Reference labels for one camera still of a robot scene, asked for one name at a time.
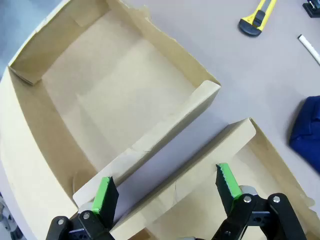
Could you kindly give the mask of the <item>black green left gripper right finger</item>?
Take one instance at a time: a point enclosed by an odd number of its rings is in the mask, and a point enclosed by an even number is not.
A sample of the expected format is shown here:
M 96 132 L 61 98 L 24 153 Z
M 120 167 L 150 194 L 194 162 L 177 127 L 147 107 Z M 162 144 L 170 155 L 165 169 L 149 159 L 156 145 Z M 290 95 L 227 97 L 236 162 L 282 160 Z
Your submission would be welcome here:
M 268 240 L 305 240 L 307 237 L 287 196 L 277 192 L 267 199 L 252 186 L 238 185 L 229 165 L 216 165 L 217 190 L 227 218 L 216 240 L 241 240 L 248 227 L 260 227 Z

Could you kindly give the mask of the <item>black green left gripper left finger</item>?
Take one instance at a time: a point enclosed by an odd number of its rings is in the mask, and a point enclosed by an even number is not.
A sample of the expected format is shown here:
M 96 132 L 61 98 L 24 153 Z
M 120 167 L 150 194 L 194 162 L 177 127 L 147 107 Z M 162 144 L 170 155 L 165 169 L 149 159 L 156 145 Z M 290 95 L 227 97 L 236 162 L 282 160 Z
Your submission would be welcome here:
M 56 216 L 52 219 L 47 240 L 113 240 L 110 231 L 119 193 L 112 177 L 103 177 L 92 207 L 72 218 Z

